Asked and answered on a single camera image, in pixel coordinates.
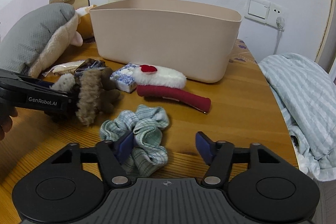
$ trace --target scrunchie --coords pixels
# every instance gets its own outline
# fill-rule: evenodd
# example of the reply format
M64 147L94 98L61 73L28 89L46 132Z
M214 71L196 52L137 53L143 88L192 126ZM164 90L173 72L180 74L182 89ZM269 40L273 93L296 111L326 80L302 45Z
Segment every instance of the scrunchie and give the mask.
M137 145L122 168L134 180L137 177L148 177L167 164L168 153L160 145L160 129L165 129L168 125L169 119L164 108L139 105L135 113L124 110L113 121L105 121L99 134L102 140L116 141L126 131L133 131Z

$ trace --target blue and white tissue pack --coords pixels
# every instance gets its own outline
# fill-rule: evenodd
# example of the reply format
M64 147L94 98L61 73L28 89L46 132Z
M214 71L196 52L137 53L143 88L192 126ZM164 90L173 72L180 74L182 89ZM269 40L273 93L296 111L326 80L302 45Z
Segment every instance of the blue and white tissue pack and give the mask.
M127 65L112 73L110 79L116 83L118 90L131 93L136 89L137 83L134 81L132 76L133 69L136 67L138 67L138 65L128 63Z

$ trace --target white board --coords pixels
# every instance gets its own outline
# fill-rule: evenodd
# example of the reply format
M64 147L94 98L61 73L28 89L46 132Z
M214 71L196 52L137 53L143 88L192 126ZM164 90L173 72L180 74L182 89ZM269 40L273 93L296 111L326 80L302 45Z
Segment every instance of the white board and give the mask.
M21 17L50 1L53 0L12 0L3 7L0 10L0 42Z

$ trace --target red heart patch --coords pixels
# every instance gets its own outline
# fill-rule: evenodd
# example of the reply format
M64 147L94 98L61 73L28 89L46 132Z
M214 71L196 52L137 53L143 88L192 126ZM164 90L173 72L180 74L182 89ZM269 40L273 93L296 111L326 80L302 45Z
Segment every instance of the red heart patch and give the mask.
M141 65L140 68L143 73L154 73L158 71L156 67L149 65Z

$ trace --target plush pillow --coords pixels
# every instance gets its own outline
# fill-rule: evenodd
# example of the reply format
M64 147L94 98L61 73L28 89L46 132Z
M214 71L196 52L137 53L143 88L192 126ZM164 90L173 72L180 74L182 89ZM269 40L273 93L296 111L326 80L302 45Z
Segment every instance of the plush pillow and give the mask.
M78 22L78 14L67 3L49 4L26 14L0 43L0 68L38 77L70 43L82 45Z

